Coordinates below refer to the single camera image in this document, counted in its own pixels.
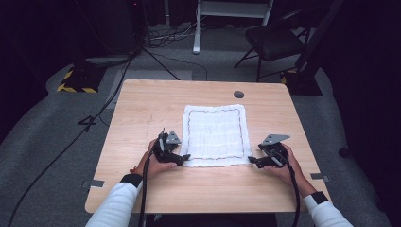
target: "human hand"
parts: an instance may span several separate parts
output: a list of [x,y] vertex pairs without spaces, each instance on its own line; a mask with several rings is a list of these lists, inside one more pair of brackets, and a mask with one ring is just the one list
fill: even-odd
[[[149,146],[148,146],[148,151],[145,152],[144,156],[142,156],[141,161],[139,162],[138,166],[133,171],[133,173],[139,174],[141,176],[144,175],[145,162],[146,162],[148,155],[149,155],[151,149],[153,148],[153,145],[155,142],[156,142],[156,140],[150,141]],[[177,166],[177,164],[175,164],[175,163],[159,163],[159,161],[157,161],[154,154],[151,154],[147,178],[151,179],[151,178],[155,177],[158,173],[169,170],[175,166]]]
[[[316,189],[312,186],[312,184],[310,184],[310,182],[304,176],[304,174],[301,170],[300,164],[294,157],[292,149],[285,144],[282,144],[282,145],[288,153],[288,162],[292,166],[292,169],[295,172],[295,180],[297,182],[298,189],[300,191],[301,196],[306,197],[306,196],[316,192]],[[276,175],[277,177],[279,177],[285,183],[292,185],[291,174],[288,170],[288,164],[286,164],[284,167],[264,166],[263,168],[266,171],[268,171],[269,173],[272,173],[272,174]]]

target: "white cloth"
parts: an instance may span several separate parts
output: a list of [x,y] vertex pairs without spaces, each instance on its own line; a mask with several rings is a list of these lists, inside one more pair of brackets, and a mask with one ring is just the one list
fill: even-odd
[[180,154],[191,154],[183,163],[189,167],[249,164],[252,152],[244,106],[186,106]]

